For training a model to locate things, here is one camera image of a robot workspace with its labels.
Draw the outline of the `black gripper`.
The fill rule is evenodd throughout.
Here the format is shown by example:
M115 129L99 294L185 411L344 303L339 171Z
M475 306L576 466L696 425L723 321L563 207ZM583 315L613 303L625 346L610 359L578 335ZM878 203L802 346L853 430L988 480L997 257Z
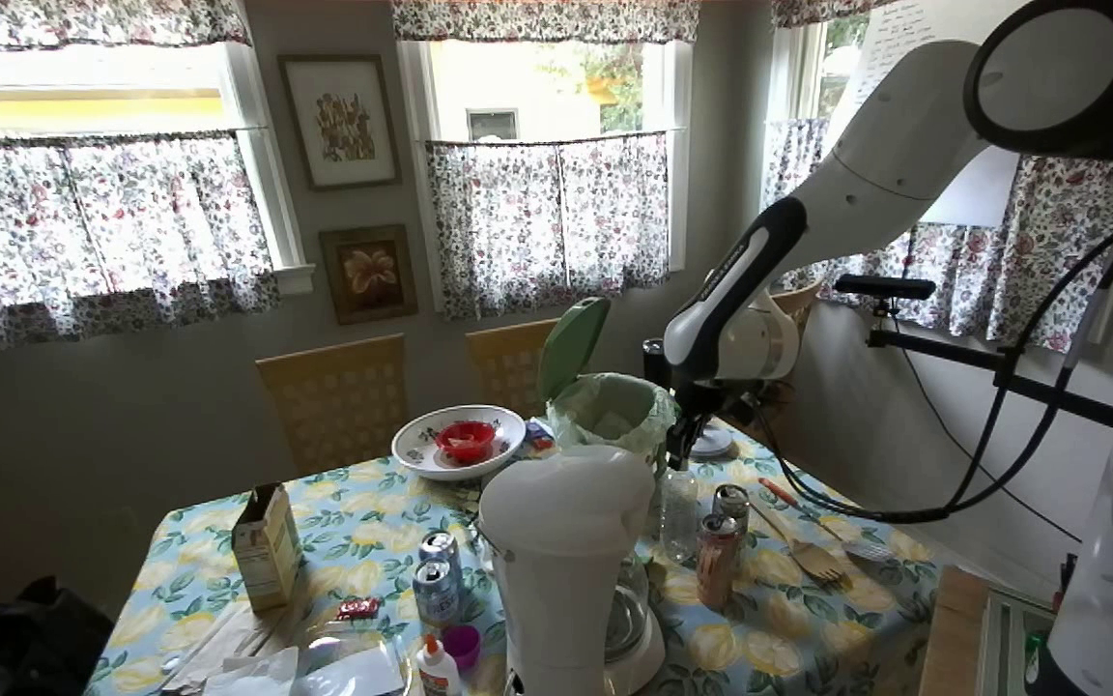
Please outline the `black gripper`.
M720 384L679 384L671 389L676 422L666 431L666 464L671 471L689 466L693 443L706 430L706 422L728 407L728 389Z

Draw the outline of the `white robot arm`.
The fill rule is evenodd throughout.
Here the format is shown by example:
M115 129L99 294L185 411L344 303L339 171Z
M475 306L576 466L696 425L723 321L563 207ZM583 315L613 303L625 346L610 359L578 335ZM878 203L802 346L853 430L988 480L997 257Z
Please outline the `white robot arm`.
M988 145L1113 162L1113 0L1024 0L976 41L922 41L889 65L836 145L757 214L666 323L666 359L683 377L753 372L769 331L746 306L772 273L868 255L902 234L940 239L951 279L985 303L985 327L1007 335L1018 315L1005 306L1072 269L1055 192L1036 184L1007 203L1038 224L1024 246L997 224L922 219ZM1113 696L1113 460L1094 500L1088 553L1055 612L1047 685Z

